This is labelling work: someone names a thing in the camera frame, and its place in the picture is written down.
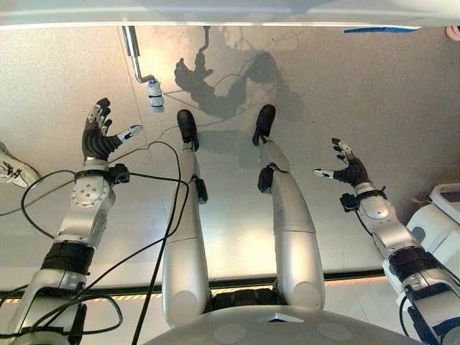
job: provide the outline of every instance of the light strip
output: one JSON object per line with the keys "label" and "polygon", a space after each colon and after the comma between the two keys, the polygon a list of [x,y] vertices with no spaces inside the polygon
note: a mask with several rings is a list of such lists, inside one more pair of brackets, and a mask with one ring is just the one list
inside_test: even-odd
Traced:
{"label": "light strip", "polygon": [[[324,282],[325,286],[335,286],[335,285],[352,285],[352,284],[363,284],[367,282],[384,282],[387,281],[385,276],[381,277],[369,277],[369,278],[356,278],[356,279],[343,279],[343,280],[328,280]],[[246,289],[270,289],[272,285],[258,285],[258,286],[248,286],[248,287],[227,287],[222,289],[211,289],[211,291],[215,294],[217,293],[234,293],[238,290],[246,290]],[[150,298],[158,299],[161,298],[161,293],[153,293]],[[114,300],[144,300],[145,295],[120,295],[120,296],[112,296]],[[5,301],[6,304],[15,304],[18,303],[21,299],[20,298],[9,298]],[[88,300],[87,302],[106,302],[103,298],[95,298],[94,300]]]}

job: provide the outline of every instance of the floor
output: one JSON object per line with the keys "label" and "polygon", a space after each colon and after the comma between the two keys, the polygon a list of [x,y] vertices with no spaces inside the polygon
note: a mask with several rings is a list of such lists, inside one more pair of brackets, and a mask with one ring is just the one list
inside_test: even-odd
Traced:
{"label": "floor", "polygon": [[[341,167],[332,137],[355,149],[376,186],[387,186],[402,222],[416,208],[413,197],[459,179],[460,51],[442,28],[344,34],[340,28],[212,27],[202,50],[207,71],[195,73],[205,33],[202,27],[137,28],[142,72],[154,74],[165,94],[165,111],[156,114],[146,86],[134,80],[119,28],[0,32],[8,47],[0,51],[1,144],[42,175],[78,170],[84,118],[98,99],[112,102],[111,133],[132,124],[144,127],[113,158],[157,138],[180,149],[175,115],[190,109],[209,194],[201,223],[211,279],[275,272],[272,201],[257,190],[258,150],[250,142],[264,104],[277,107],[272,138],[310,208],[327,272],[373,269],[382,261],[354,216],[341,210],[339,197],[349,186],[311,172]],[[177,174],[174,156],[160,145],[120,162],[136,173]],[[30,198],[69,178],[50,178]],[[92,277],[162,236],[173,187],[139,178],[116,186]],[[0,214],[18,207],[21,190],[3,184],[0,193]],[[69,200],[66,186],[30,206],[29,213],[56,232]],[[29,281],[50,240],[21,212],[0,221],[0,288],[14,288]],[[152,248],[138,255],[100,286],[149,282],[157,253]]]}

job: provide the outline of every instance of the robot leg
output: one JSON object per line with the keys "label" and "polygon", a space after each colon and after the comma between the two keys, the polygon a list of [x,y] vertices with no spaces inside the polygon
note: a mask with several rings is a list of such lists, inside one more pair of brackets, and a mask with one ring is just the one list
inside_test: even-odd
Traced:
{"label": "robot leg", "polygon": [[261,145],[259,189],[273,198],[277,288],[290,305],[323,309],[324,278],[315,226],[288,160],[268,137],[274,118],[275,107],[262,108],[253,142]]}
{"label": "robot leg", "polygon": [[[163,257],[162,306],[170,326],[179,326],[201,315],[210,298],[208,268],[201,233],[199,203],[207,201],[204,182],[199,178],[195,156],[195,140],[184,135],[195,127],[192,114],[180,111],[178,123],[184,145],[180,155],[182,179],[189,185],[189,194],[177,231],[168,238]],[[186,187],[180,185],[172,229],[178,222]]]}

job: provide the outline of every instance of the metal pipe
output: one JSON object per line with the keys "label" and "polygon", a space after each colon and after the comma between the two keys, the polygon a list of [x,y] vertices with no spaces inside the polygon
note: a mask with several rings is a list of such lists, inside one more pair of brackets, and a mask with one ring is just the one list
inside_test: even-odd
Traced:
{"label": "metal pipe", "polygon": [[141,68],[137,57],[140,56],[139,46],[137,45],[136,28],[135,27],[121,27],[123,31],[124,44],[126,45],[126,51],[128,56],[131,57],[132,67],[134,70],[134,76],[139,83],[146,83],[147,81],[156,81],[153,75],[146,75],[142,77]]}

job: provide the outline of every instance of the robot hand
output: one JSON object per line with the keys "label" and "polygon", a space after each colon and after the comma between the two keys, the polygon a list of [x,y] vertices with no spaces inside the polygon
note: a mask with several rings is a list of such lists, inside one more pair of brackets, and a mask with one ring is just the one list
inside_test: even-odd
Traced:
{"label": "robot hand", "polygon": [[110,114],[110,101],[107,98],[99,100],[86,118],[81,147],[85,161],[88,159],[107,160],[123,142],[142,131],[142,126],[134,125],[107,137],[107,130],[112,120],[106,120]]}
{"label": "robot hand", "polygon": [[337,155],[337,158],[344,161],[348,167],[342,170],[323,170],[314,169],[313,172],[317,176],[324,178],[333,178],[344,183],[349,183],[353,187],[365,182],[370,182],[367,177],[367,171],[361,160],[353,153],[353,150],[345,142],[340,139],[332,138],[334,144],[333,149],[340,152],[341,155]]}

